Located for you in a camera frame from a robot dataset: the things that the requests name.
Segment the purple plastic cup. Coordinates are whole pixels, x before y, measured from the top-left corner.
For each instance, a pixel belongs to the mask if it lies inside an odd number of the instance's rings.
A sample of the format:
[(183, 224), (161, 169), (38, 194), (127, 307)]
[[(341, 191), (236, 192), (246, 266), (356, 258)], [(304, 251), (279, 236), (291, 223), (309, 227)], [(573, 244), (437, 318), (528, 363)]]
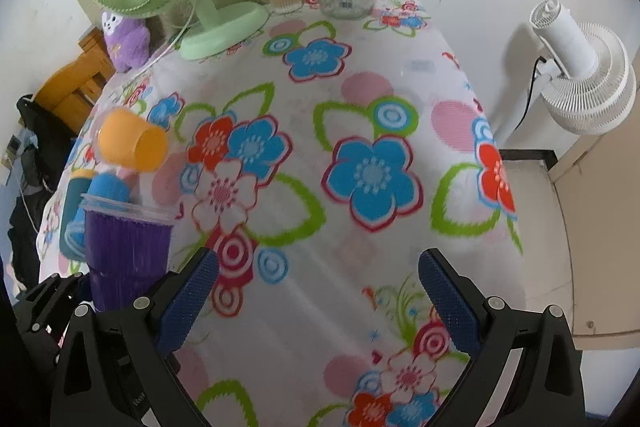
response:
[(163, 209), (82, 196), (93, 306), (126, 308), (167, 272), (175, 216)]

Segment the dark teal cup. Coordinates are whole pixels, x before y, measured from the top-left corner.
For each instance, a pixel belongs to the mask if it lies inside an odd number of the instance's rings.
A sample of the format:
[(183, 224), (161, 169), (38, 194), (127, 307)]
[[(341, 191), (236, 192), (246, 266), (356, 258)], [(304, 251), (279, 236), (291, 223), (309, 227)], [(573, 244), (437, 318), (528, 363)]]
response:
[(67, 227), (76, 220), (81, 197), (88, 192), (95, 175), (96, 172), (93, 170), (77, 170), (70, 176), (66, 187), (60, 226), (60, 251), (64, 257), (73, 261), (85, 261), (85, 247), (79, 245), (75, 239), (71, 244), (67, 242)]

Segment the blue plastic cup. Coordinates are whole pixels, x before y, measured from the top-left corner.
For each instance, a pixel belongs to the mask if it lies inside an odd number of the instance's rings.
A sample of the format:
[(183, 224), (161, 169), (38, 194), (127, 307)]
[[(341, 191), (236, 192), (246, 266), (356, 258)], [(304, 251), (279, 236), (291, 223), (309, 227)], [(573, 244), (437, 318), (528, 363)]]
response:
[(116, 202), (128, 202), (130, 190), (127, 183), (120, 179), (114, 172), (97, 173), (91, 182), (87, 193), (82, 195), (76, 220), (67, 227), (67, 242), (72, 240), (85, 247), (85, 210), (81, 207), (84, 196), (96, 196), (116, 200)]

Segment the orange plastic cup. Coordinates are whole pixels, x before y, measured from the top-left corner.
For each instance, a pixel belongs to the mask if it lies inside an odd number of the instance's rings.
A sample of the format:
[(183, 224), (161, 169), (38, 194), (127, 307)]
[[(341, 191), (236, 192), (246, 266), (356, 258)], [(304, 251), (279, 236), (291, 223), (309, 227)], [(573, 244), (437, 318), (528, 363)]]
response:
[(152, 172), (163, 165), (168, 140), (162, 127), (129, 109), (116, 107), (106, 113), (100, 124), (96, 149), (109, 164)]

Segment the pile of dark clothes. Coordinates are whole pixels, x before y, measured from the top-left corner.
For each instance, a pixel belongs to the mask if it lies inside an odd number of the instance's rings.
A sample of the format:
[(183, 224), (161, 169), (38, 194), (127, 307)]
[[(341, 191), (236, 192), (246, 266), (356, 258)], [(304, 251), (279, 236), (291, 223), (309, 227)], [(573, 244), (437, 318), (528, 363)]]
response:
[(60, 182), (75, 141), (73, 131), (44, 109), (31, 95), (23, 95), (16, 108), (27, 130), (27, 143), (18, 151), (18, 196), (9, 217), (11, 267), (18, 283), (32, 289), (38, 283), (40, 260), (36, 239), (44, 206)]

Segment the orange wooden chair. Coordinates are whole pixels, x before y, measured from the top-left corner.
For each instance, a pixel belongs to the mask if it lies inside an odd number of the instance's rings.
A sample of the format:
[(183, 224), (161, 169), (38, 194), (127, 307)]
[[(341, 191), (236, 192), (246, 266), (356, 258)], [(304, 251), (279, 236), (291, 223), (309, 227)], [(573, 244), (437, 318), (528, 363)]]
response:
[(75, 134), (89, 118), (102, 91), (115, 75), (103, 32), (93, 27), (78, 41), (81, 54), (53, 74), (35, 95), (35, 102), (58, 117)]

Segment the purple plush toy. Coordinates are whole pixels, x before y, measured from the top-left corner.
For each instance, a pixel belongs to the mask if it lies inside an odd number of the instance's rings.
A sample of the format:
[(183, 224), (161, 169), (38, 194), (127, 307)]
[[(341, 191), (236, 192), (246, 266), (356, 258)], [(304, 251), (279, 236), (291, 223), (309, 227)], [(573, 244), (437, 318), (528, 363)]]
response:
[(128, 72), (149, 61), (151, 34), (144, 20), (103, 11), (101, 25), (107, 54), (116, 72)]

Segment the floral tablecloth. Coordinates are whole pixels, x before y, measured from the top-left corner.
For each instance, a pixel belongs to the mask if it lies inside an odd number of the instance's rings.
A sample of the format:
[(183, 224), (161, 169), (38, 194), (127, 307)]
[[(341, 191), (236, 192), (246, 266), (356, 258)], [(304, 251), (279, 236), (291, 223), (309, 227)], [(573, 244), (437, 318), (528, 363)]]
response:
[(171, 269), (220, 256), (178, 353), (215, 426), (426, 425), (468, 363), (419, 282), (427, 248), (524, 303), (506, 170), (419, 0), (361, 20), (307, 0), (221, 54), (113, 77), (64, 181), (106, 169), (94, 141), (116, 106), (168, 140), (132, 191), (175, 213)]

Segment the white standing fan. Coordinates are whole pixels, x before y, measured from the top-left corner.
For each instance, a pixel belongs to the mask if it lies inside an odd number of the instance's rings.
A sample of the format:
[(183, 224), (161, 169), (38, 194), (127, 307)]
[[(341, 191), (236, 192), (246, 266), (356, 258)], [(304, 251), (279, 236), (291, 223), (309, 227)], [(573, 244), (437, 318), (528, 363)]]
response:
[(637, 80), (622, 39), (603, 25), (577, 23), (559, 0), (537, 4), (529, 25), (548, 54), (537, 58), (528, 86), (494, 133), (498, 145), (506, 145), (537, 100), (574, 135), (601, 135), (623, 124)]

